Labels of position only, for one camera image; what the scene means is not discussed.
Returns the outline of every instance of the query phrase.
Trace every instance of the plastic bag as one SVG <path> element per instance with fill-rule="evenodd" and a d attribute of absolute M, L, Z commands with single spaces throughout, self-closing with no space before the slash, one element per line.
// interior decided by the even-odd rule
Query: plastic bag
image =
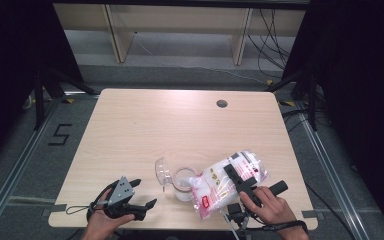
<path fill-rule="evenodd" d="M 255 154 L 241 151 L 210 166 L 200 175 L 191 177 L 189 182 L 195 200 L 194 206 L 201 219 L 209 217 L 238 197 L 234 183 L 224 170 L 229 164 L 232 164 L 243 181 L 254 177 L 258 184 L 268 176 Z"/>

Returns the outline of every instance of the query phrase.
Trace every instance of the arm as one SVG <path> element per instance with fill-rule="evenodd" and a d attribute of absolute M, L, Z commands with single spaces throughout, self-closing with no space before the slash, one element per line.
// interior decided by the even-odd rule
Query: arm
<path fill-rule="evenodd" d="M 100 200 L 104 200 L 108 195 L 106 191 Z M 124 215 L 117 219 L 109 218 L 102 209 L 96 209 L 89 218 L 86 230 L 82 236 L 83 240 L 104 240 L 109 238 L 114 231 L 121 225 L 135 219 L 133 214 Z"/>
<path fill-rule="evenodd" d="M 249 196 L 241 192 L 239 195 L 245 206 L 257 214 L 267 224 L 277 224 L 296 221 L 296 217 L 285 199 L 273 195 L 268 187 L 258 187 L 254 190 L 263 207 L 255 205 Z M 310 239 L 302 227 L 291 227 L 277 231 L 285 240 L 307 240 Z"/>

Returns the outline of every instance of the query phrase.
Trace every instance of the gray floor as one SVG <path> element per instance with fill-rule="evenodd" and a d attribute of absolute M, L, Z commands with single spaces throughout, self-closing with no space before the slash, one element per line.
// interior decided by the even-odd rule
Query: gray floor
<path fill-rule="evenodd" d="M 116 64 L 107 33 L 67 31 L 76 59 L 86 83 L 97 90 L 117 88 L 165 88 L 261 91 L 266 88 L 267 77 L 258 70 L 258 52 L 248 40 L 241 66 L 234 66 L 229 37 L 200 34 L 137 34 L 125 63 Z M 258 36 L 253 36 L 261 43 Z M 279 38 L 279 44 L 290 50 L 294 38 Z M 276 53 L 270 56 L 280 59 Z M 267 60 L 260 60 L 265 73 L 281 76 L 282 70 Z M 75 88 L 64 85 L 67 91 Z M 293 84 L 276 92 L 279 101 L 290 100 Z M 32 153 L 21 179 L 12 192 L 0 216 L 0 239 L 67 239 L 76 229 L 52 228 L 47 214 L 58 196 L 68 168 L 76 152 L 97 98 L 70 96 L 72 103 L 57 104 L 50 116 L 37 148 Z M 296 109 L 280 106 L 282 112 Z M 370 239 L 384 239 L 384 217 L 362 182 L 334 129 L 323 112 L 317 113 L 318 135 L 339 178 L 360 215 Z M 27 109 L 14 125 L 0 153 L 0 190 L 12 167 L 17 163 L 34 133 L 35 110 Z M 304 180 L 343 219 L 343 211 L 329 184 L 320 160 L 298 115 L 286 123 Z M 60 129 L 69 134 L 63 146 L 50 146 L 61 142 L 54 137 L 60 124 L 71 124 Z M 351 239 L 334 214 L 311 191 L 319 226 L 310 231 L 312 239 Z M 80 233 L 74 239 L 80 239 Z M 277 239 L 275 235 L 254 233 L 253 239 Z"/>

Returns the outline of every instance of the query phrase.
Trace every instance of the table hole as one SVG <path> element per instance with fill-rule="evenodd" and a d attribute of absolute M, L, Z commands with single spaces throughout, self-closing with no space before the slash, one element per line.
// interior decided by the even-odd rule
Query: table hole
<path fill-rule="evenodd" d="M 225 108 L 225 107 L 227 107 L 227 102 L 225 100 L 218 100 L 217 106 L 219 106 L 221 108 Z"/>

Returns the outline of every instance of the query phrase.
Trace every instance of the floor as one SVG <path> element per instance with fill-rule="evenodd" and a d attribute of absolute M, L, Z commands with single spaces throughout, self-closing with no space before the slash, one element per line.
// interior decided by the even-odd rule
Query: floor
<path fill-rule="evenodd" d="M 241 65 L 235 66 L 228 36 L 137 33 L 126 61 L 117 64 L 106 32 L 66 31 L 66 34 L 85 82 L 97 90 L 121 87 L 262 91 L 267 88 L 267 80 L 279 81 L 276 76 L 282 74 L 282 69 L 267 57 L 259 58 L 258 50 L 249 39 Z M 264 38 L 251 37 L 261 46 Z M 287 52 L 293 42 L 294 38 L 278 38 L 278 45 Z M 267 53 L 282 66 L 278 53 L 271 50 Z M 63 87 L 67 93 L 74 94 L 66 98 L 74 101 L 47 102 L 48 120 L 40 133 L 33 131 L 34 107 L 26 108 L 1 150 L 0 196 L 6 192 L 8 198 L 4 196 L 0 204 L 5 206 L 0 212 L 0 239 L 80 239 L 81 233 L 76 229 L 50 227 L 47 216 L 97 98 L 75 94 L 78 90 L 69 85 Z M 290 84 L 276 92 L 283 113 L 305 107 L 305 100 L 290 102 L 292 88 Z M 310 130 L 305 115 L 285 117 L 285 126 L 319 219 L 319 227 L 310 231 L 310 237 L 384 239 L 384 217 L 359 177 L 358 169 L 352 167 L 352 160 L 334 129 L 329 126 L 323 101 L 318 107 L 315 133 Z M 49 143 L 61 140 L 54 136 L 56 128 L 66 123 L 71 124 L 70 127 L 61 128 L 61 131 L 69 135 L 69 141 L 64 146 L 52 147 Z M 321 152 L 314 147 L 320 146 L 317 144 L 321 144 Z M 26 152 L 26 146 L 30 146 L 31 151 Z M 336 175 L 333 179 L 329 176 L 332 171 Z M 149 232 L 136 234 L 126 233 L 123 239 L 150 236 Z M 168 234 L 188 239 L 182 238 L 180 233 Z M 255 233 L 253 239 L 277 238 L 273 234 Z"/>

